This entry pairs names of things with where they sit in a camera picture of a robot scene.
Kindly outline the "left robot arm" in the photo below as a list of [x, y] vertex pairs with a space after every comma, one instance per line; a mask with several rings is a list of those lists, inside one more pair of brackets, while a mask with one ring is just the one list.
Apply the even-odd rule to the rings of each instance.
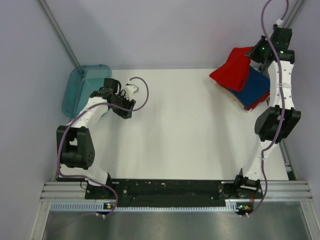
[[56, 131], [59, 175], [84, 178], [96, 186], [102, 198], [109, 198], [114, 191], [108, 183], [109, 174], [95, 162], [96, 150], [91, 132], [100, 118], [112, 110], [123, 119], [132, 116], [136, 104], [133, 99], [139, 87], [127, 82], [124, 87], [113, 78], [105, 78], [104, 84], [93, 91], [80, 113], [68, 125], [61, 125]]

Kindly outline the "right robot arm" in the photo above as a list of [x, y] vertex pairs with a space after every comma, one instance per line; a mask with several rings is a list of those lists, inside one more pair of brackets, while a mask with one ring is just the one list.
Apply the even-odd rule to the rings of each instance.
[[235, 177], [233, 192], [239, 198], [250, 193], [261, 193], [261, 180], [266, 179], [264, 163], [272, 150], [288, 135], [301, 119], [295, 109], [291, 77], [295, 52], [289, 49], [292, 29], [273, 25], [270, 36], [264, 35], [246, 53], [252, 61], [260, 63], [270, 80], [268, 108], [256, 119], [254, 132], [258, 136], [255, 156], [248, 160]]

